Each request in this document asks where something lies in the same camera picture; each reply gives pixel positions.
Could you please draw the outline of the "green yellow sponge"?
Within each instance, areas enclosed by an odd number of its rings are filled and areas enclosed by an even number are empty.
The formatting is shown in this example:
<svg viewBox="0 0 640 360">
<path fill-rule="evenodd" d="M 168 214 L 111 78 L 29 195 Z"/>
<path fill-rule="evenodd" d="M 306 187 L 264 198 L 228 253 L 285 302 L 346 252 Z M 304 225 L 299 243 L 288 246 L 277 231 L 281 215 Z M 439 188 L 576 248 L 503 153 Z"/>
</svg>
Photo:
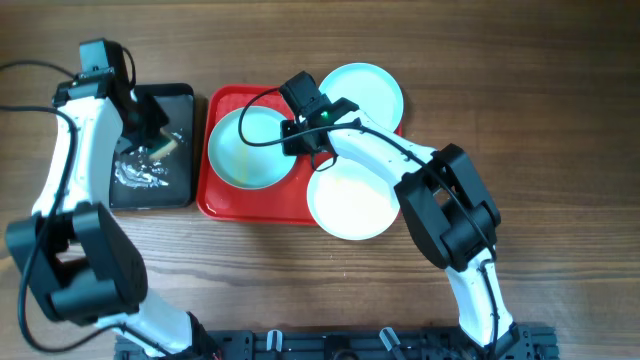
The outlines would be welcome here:
<svg viewBox="0 0 640 360">
<path fill-rule="evenodd" d="M 159 134 L 152 139 L 151 146 L 147 150 L 150 160 L 157 161 L 171 153 L 178 145 L 176 137 L 161 129 Z"/>
</svg>

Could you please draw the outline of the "white plate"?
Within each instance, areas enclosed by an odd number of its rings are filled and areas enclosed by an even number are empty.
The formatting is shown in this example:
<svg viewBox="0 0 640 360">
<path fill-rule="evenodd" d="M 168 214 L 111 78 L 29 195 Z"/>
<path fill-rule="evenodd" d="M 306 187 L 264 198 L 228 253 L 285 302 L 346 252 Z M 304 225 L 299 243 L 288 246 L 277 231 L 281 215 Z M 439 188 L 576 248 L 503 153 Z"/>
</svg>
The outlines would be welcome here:
<svg viewBox="0 0 640 360">
<path fill-rule="evenodd" d="M 322 163 L 309 180 L 306 196 L 318 226 L 344 240 L 374 238 L 400 212 L 392 188 L 382 178 L 345 158 Z"/>
</svg>

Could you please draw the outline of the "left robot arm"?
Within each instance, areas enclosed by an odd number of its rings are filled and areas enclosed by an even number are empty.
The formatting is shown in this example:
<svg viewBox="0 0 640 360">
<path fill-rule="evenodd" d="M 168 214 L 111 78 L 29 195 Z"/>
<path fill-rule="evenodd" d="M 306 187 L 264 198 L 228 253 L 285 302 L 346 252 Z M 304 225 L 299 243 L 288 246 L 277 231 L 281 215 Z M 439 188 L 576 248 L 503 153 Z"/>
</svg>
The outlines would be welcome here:
<svg viewBox="0 0 640 360">
<path fill-rule="evenodd" d="M 145 148 L 158 160 L 176 146 L 167 115 L 150 94 L 136 94 L 131 53 L 96 39 L 79 47 L 81 70 L 58 85 L 48 112 L 57 139 L 42 192 L 27 219 L 7 226 L 7 248 L 20 271 L 17 319 L 35 350 L 27 302 L 52 322 L 112 331 L 156 359 L 218 359 L 220 346 L 190 312 L 148 286 L 144 260 L 109 208 L 113 158 Z"/>
</svg>

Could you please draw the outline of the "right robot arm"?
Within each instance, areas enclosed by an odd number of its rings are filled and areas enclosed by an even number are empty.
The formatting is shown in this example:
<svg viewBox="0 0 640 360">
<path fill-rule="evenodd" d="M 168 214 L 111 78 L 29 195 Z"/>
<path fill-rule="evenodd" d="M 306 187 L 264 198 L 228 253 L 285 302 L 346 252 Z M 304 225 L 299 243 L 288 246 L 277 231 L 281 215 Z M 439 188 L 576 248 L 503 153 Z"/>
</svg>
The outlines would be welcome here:
<svg viewBox="0 0 640 360">
<path fill-rule="evenodd" d="M 460 147 L 435 150 L 415 144 L 379 126 L 346 99 L 285 122 L 281 141 L 287 154 L 328 152 L 390 185 L 413 242 L 447 274 L 461 330 L 477 346 L 498 351 L 514 323 L 496 274 L 501 215 Z"/>
</svg>

